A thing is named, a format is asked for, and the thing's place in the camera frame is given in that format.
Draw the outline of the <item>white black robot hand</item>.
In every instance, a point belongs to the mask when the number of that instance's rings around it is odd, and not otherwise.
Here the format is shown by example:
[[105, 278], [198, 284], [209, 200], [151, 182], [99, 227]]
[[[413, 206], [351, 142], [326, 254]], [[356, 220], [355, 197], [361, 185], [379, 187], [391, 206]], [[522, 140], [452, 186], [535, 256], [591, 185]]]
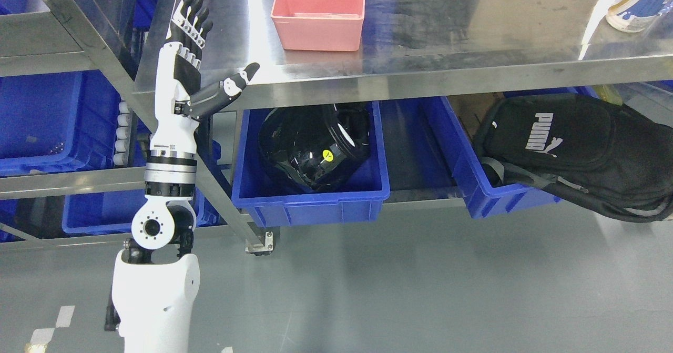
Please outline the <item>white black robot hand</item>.
[[212, 30], [209, 10], [203, 3], [179, 0], [171, 13], [156, 71], [158, 128], [150, 140], [152, 156], [193, 160], [199, 124], [236, 101], [260, 69], [259, 63], [253, 62], [234, 75], [202, 85], [200, 67]]

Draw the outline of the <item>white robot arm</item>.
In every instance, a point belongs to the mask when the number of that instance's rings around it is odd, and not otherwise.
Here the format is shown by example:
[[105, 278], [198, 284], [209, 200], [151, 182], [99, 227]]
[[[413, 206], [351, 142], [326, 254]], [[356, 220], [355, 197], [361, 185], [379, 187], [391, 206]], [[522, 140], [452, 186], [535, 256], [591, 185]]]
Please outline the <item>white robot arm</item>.
[[125, 352], [187, 352], [200, 287], [192, 252], [197, 162], [193, 153], [152, 149], [145, 166], [145, 202], [131, 237], [116, 255], [106, 328]]

